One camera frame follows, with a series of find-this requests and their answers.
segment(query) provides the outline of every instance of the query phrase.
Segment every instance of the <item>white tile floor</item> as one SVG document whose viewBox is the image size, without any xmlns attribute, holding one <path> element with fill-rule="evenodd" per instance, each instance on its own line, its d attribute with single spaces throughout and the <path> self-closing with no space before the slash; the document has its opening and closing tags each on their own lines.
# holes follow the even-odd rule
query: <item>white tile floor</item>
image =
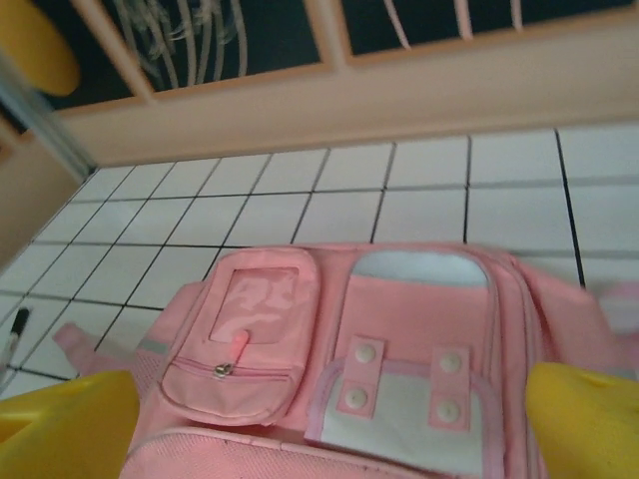
<svg viewBox="0 0 639 479">
<path fill-rule="evenodd" d="M 73 320 L 132 350 L 184 283 L 242 246 L 454 240 L 595 291 L 639 280 L 639 124 L 203 159 L 96 173 L 0 274 L 0 342 L 33 309 L 1 397 L 73 377 Z"/>
</svg>

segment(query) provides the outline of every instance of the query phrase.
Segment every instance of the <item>white patch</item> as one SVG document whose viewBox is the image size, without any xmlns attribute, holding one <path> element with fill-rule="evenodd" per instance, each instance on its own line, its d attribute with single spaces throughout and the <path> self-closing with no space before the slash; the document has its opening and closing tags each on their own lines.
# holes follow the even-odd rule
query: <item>white patch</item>
<svg viewBox="0 0 639 479">
<path fill-rule="evenodd" d="M 352 274 L 444 286 L 486 286 L 488 279 L 473 260 L 434 251 L 379 251 L 363 256 Z"/>
<path fill-rule="evenodd" d="M 481 404 L 470 396 L 470 431 L 428 426 L 430 381 L 420 376 L 383 374 L 372 419 L 336 410 L 341 376 L 324 412 L 320 442 L 365 452 L 425 470 L 482 474 Z"/>
</svg>

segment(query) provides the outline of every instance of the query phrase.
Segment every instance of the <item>zipper pull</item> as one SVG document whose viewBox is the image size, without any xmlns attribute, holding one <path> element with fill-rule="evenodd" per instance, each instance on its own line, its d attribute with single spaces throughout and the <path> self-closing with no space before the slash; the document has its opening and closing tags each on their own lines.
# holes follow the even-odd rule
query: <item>zipper pull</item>
<svg viewBox="0 0 639 479">
<path fill-rule="evenodd" d="M 225 362 L 216 366 L 214 374 L 217 377 L 227 377 L 233 372 L 233 368 L 240 360 L 240 356 L 242 356 L 247 344 L 249 344 L 250 338 L 251 335 L 245 329 L 240 329 L 236 332 L 231 340 L 231 362 Z"/>
</svg>

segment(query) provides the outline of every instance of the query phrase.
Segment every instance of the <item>snap button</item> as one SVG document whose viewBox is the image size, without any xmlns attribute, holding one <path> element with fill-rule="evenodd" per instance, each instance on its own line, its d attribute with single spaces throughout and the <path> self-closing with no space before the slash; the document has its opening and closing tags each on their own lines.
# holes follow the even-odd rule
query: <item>snap button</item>
<svg viewBox="0 0 639 479">
<path fill-rule="evenodd" d="M 363 364 L 373 361 L 375 359 L 375 348 L 370 344 L 361 344 L 355 350 L 355 359 Z"/>
<path fill-rule="evenodd" d="M 445 372 L 457 372 L 461 367 L 461 358 L 455 352 L 446 352 L 439 359 L 439 367 Z"/>
<path fill-rule="evenodd" d="M 441 401 L 437 404 L 437 417 L 441 422 L 450 424 L 459 419 L 459 406 L 455 401 Z"/>
<path fill-rule="evenodd" d="M 350 409 L 362 409 L 368 401 L 366 391 L 360 388 L 350 389 L 346 392 L 344 402 Z"/>
</svg>

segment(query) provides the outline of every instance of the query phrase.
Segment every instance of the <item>pocket flap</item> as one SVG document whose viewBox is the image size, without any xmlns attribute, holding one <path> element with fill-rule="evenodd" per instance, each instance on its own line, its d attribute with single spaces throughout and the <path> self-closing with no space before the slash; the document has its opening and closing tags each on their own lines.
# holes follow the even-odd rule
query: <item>pocket flap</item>
<svg viewBox="0 0 639 479">
<path fill-rule="evenodd" d="M 166 398 L 202 422 L 274 423 L 302 379 L 319 293 L 318 268 L 303 249 L 226 256 L 174 347 L 161 384 Z"/>
</svg>

